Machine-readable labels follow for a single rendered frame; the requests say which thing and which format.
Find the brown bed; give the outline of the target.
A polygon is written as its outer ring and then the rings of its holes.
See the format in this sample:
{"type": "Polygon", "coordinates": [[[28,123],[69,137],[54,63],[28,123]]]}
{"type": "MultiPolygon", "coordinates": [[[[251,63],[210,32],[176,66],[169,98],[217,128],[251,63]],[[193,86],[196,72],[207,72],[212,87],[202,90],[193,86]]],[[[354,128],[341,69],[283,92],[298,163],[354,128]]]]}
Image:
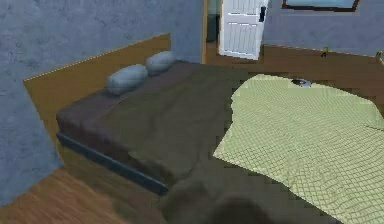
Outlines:
{"type": "Polygon", "coordinates": [[[265,74],[344,90],[384,117],[378,58],[266,45],[257,61],[209,51],[205,64],[176,61],[121,95],[113,73],[167,50],[162,34],[25,80],[60,155],[95,161],[159,196],[167,224],[343,224],[285,185],[215,157],[232,123],[232,95],[265,74]]]}

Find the grey pillow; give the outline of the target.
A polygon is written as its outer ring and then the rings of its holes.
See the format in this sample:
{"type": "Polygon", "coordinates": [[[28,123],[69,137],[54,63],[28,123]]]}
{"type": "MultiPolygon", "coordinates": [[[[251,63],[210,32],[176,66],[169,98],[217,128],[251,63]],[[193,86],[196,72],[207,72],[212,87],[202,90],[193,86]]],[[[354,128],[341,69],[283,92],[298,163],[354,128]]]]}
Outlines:
{"type": "Polygon", "coordinates": [[[141,64],[131,65],[110,75],[106,80],[106,90],[114,95],[121,95],[141,85],[147,78],[148,71],[141,64]]]}
{"type": "Polygon", "coordinates": [[[168,70],[176,62],[172,51],[162,51],[146,59],[146,68],[150,76],[156,76],[168,70]]]}

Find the white panelled room door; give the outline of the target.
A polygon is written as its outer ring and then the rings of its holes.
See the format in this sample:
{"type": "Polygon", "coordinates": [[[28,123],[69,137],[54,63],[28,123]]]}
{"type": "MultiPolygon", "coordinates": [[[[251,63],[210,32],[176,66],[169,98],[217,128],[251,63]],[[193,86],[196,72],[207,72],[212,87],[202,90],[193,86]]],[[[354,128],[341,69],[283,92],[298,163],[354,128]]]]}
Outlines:
{"type": "Polygon", "coordinates": [[[219,54],[257,60],[264,32],[259,22],[260,8],[269,0],[222,0],[219,32],[219,54]]]}

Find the pale green checked blanket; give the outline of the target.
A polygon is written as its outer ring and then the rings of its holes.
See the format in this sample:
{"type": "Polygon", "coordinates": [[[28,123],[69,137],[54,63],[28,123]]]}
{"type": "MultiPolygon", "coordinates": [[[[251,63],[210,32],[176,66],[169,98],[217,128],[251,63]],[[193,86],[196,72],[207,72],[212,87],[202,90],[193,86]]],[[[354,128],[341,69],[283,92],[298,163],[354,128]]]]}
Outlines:
{"type": "Polygon", "coordinates": [[[285,185],[343,224],[384,224],[384,117],[370,100],[291,81],[246,80],[215,157],[285,185]]]}

